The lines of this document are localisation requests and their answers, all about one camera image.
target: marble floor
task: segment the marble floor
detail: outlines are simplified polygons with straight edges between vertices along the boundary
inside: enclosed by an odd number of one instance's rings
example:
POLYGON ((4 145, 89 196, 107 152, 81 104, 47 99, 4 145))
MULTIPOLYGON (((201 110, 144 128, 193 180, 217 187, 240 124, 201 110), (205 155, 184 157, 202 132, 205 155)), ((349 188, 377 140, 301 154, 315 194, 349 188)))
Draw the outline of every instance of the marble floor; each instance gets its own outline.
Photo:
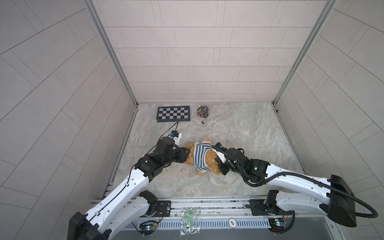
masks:
MULTIPOLYGON (((132 165, 174 124, 157 122, 157 107, 183 105, 190 105, 192 116, 191 121, 179 122, 177 130, 182 133, 180 146, 201 142, 207 137, 212 140, 212 144, 220 142, 227 148, 243 148, 248 158, 262 159, 303 173, 271 103, 210 103, 207 104, 209 118, 204 125, 193 114, 199 107, 197 103, 140 104, 113 186, 116 187, 127 177, 132 165)), ((279 188, 271 185, 250 187, 234 172, 224 176, 208 171, 202 177, 193 166, 173 163, 145 189, 157 197, 194 197, 266 195, 270 189, 279 188)))

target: striped shirt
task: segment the striped shirt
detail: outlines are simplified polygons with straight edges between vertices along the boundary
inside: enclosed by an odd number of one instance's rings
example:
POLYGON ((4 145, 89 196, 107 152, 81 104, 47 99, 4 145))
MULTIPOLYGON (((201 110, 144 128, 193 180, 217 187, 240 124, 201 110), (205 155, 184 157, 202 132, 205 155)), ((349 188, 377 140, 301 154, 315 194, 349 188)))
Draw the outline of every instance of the striped shirt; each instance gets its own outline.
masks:
POLYGON ((193 152, 194 166, 197 166, 200 172, 206 172, 208 169, 208 165, 205 163, 205 155, 210 149, 210 142, 195 143, 195 150, 193 152))

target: black and white checkerboard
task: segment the black and white checkerboard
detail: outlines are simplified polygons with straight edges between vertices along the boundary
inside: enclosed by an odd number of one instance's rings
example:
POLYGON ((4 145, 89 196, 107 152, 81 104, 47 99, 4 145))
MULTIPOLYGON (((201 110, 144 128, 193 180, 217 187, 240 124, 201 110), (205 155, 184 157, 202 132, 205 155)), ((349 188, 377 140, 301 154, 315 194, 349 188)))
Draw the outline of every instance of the black and white checkerboard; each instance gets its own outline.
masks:
POLYGON ((159 107, 157 122, 190 121, 189 106, 159 107))

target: orange teddy bear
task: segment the orange teddy bear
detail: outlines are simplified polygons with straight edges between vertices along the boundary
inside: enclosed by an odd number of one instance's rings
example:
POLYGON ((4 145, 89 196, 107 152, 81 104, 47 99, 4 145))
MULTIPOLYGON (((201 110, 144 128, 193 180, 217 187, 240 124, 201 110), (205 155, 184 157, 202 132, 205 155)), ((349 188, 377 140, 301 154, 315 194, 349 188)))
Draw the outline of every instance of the orange teddy bear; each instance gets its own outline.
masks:
POLYGON ((211 139, 204 139, 202 144, 190 142, 185 147, 190 149, 185 164, 196 166, 200 176, 204 176, 207 169, 216 174, 220 173, 218 163, 215 160, 217 154, 211 149, 211 139))

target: clear plastic bag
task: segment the clear plastic bag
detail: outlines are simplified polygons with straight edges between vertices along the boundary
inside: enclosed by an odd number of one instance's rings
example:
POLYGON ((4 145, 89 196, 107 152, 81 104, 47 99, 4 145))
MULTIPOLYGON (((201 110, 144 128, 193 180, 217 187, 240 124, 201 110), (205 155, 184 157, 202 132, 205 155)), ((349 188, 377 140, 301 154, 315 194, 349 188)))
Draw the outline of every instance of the clear plastic bag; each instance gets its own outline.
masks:
POLYGON ((184 208, 181 211, 180 235, 200 233, 200 207, 184 208))

